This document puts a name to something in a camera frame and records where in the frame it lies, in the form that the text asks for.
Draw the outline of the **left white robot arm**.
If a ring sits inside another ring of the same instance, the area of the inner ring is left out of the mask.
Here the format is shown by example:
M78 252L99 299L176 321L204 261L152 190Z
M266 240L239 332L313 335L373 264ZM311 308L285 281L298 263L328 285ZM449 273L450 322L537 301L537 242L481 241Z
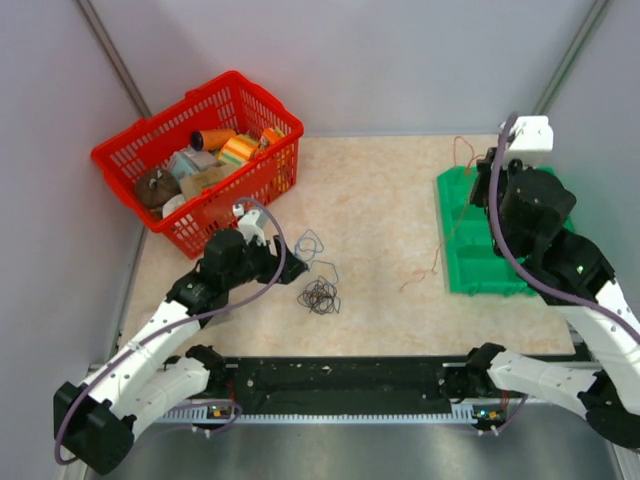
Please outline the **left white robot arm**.
M187 398L216 396L227 374L215 353L190 354L169 371L162 364L216 316L233 310L230 292L257 282L264 291L287 285L308 269L276 235L272 241L222 229L203 257L180 277L146 325L99 370L54 394L54 457L82 461L104 475L128 455L138 437Z

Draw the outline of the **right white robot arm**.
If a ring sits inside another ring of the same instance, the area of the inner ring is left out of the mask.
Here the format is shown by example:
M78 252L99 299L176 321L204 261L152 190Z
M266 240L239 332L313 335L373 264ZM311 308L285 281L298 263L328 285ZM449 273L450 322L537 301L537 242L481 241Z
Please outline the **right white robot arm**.
M566 228L575 196L502 147L489 150L477 171L469 200L485 210L494 253L569 323L599 366L561 367L485 343L469 353L469 388L481 396L499 389L543 399L606 440L638 449L639 321L601 250Z

